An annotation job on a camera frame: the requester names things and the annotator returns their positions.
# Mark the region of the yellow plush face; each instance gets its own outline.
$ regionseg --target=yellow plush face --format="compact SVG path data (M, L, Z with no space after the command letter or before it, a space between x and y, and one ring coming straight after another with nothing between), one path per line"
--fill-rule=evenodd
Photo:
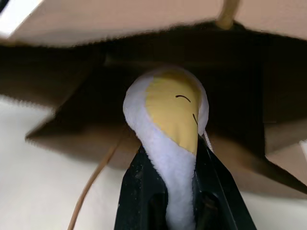
M146 90L145 107L151 120L174 142L196 154L201 92L182 71L154 76Z

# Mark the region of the stuffed bird toy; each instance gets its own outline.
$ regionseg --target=stuffed bird toy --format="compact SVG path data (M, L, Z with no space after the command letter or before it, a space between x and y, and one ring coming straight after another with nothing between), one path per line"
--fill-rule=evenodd
M194 230L192 179L209 115L204 87L185 69L155 69L130 86L123 111L167 187L168 228Z

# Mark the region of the tan string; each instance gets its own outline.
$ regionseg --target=tan string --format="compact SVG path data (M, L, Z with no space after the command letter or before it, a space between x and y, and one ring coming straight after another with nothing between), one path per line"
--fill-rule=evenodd
M118 141L115 143L114 146L111 146L109 148L108 153L106 154L106 156L102 159L102 161L99 163L99 165L97 166L97 168L95 169L95 171L93 172L93 174L91 175L90 179L88 180L85 188L83 189L78 202L76 204L76 207L73 211L72 217L71 217L71 221L69 223L69 226L67 228L67 230L73 230L80 212L80 209L82 207L82 204L84 202L84 199L88 193L88 191L90 190L92 184L94 183L94 181L96 180L96 178L98 177L98 175L100 174L100 172L103 170L103 168L108 164L108 162L110 161L111 157L113 156L113 154L115 153L116 149L119 147L123 136L124 136L124 130L122 130L122 133L120 134L120 138L118 139Z
M216 25L223 30L229 30L234 24L240 0L224 0L222 11L216 20Z

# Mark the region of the stitched mouth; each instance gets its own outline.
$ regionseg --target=stitched mouth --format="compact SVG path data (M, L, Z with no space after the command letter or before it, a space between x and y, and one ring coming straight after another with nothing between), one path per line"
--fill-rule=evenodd
M196 122L196 124L197 124L197 126L198 126L198 122L197 122L197 120L196 120L196 118L195 118L195 115L193 114L193 118L194 118L194 121Z

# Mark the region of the white plush fabric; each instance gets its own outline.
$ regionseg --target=white plush fabric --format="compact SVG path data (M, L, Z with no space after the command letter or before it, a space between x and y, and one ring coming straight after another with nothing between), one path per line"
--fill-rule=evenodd
M168 227L171 230L193 230L195 221L192 204L192 178L196 158L167 137L151 121L145 108L145 91L153 80L153 76L161 71L174 68L176 67L163 67L139 77L127 91L123 111L127 123L136 132L154 168L166 184ZM185 72L195 80L201 91L198 133L203 135L209 114L206 92L194 75L186 70Z

